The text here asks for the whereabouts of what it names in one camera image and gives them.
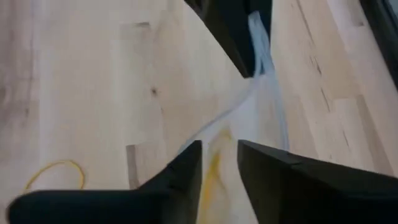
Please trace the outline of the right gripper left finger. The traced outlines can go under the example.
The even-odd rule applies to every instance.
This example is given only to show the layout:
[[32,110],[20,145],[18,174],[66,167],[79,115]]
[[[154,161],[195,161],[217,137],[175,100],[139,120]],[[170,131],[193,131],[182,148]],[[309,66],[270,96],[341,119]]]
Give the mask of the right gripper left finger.
[[14,199],[9,223],[195,223],[202,143],[193,141],[134,190],[37,190]]

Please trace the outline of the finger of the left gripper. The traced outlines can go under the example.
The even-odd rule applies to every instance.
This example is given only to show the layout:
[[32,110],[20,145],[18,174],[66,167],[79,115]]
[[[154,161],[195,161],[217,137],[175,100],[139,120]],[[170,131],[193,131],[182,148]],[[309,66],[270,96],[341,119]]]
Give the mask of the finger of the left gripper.
[[259,12],[261,15],[262,23],[268,34],[271,34],[272,24],[272,0],[260,0]]
[[254,48],[248,26],[251,1],[185,0],[244,78],[253,76]]

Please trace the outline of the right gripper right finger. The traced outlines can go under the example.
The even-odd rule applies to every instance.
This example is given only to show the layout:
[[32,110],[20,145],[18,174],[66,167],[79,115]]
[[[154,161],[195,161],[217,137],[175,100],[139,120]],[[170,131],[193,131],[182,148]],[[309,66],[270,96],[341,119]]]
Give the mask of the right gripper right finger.
[[397,178],[238,142],[259,223],[397,223]]

